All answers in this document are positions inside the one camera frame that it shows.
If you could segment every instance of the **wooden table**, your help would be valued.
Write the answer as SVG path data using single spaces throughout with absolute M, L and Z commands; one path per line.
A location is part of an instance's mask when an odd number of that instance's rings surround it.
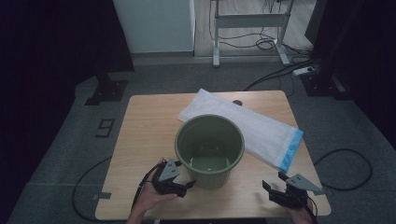
M 273 119 L 297 127 L 288 99 L 283 91 L 216 92 L 229 100 L 240 100 L 243 106 Z M 178 114 L 192 101 L 195 93 L 136 95 L 131 97 L 120 129 L 102 192 L 110 199 L 100 199 L 96 217 L 127 219 L 137 186 L 143 176 L 161 157 L 177 160 L 174 141 L 182 121 Z M 176 183 L 190 181 L 187 169 L 179 167 Z M 318 175 L 302 140 L 288 176 L 301 174 L 321 187 Z M 220 189 L 189 189 L 184 198 L 177 198 L 149 210 L 147 219 L 282 217 L 286 212 L 268 200 L 262 180 L 284 191 L 285 182 L 277 170 L 245 152 L 231 171 L 228 182 Z M 309 196 L 318 205 L 318 214 L 331 212 L 325 195 Z

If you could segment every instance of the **green bucket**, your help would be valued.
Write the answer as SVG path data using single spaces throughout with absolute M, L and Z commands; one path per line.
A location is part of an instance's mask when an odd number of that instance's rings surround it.
M 218 115 L 189 119 L 175 139 L 178 159 L 196 180 L 195 185 L 202 189 L 222 187 L 244 150 L 245 141 L 239 128 Z

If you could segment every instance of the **gray carpet floor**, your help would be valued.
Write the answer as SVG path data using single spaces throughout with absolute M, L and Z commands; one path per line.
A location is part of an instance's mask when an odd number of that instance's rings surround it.
M 26 185 L 8 223 L 91 223 L 74 211 L 73 189 L 86 171 L 112 155 L 131 96 L 198 92 L 201 88 L 242 91 L 256 79 L 280 68 L 280 62 L 222 63 L 218 69 L 210 63 L 138 65 L 134 73 L 110 75 L 112 79 L 128 80 L 127 89 L 120 102 L 99 105 L 84 105 L 97 85 L 95 78 L 84 81 L 76 87 L 76 100 L 69 115 Z M 396 223 L 396 151 L 354 102 L 308 97 L 300 79 L 293 76 L 274 78 L 251 89 L 265 90 L 282 90 L 289 95 L 313 161 L 337 148 L 351 148 L 373 165 L 371 179 L 361 188 L 326 189 L 332 213 L 319 217 L 319 223 Z M 115 120 L 108 138 L 96 136 L 105 132 L 98 129 L 102 119 Z M 76 206 L 85 217 L 94 218 L 108 165 L 106 161 L 97 166 L 77 188 Z M 316 168 L 321 181 L 340 188 L 352 187 L 369 174 L 367 163 L 349 152 L 333 154 Z M 291 223 L 287 217 L 269 218 L 267 222 Z

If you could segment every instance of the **white wall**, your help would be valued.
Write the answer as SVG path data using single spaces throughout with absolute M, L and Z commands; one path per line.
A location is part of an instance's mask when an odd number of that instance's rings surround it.
M 193 51 L 193 0 L 113 0 L 131 53 Z

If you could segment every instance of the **power strip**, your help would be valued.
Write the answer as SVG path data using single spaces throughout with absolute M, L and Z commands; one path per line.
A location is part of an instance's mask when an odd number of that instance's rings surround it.
M 295 76 L 300 76 L 300 75 L 308 75 L 313 72 L 315 72 L 315 69 L 313 67 L 309 66 L 309 67 L 305 67 L 305 68 L 296 69 L 293 71 L 293 74 Z

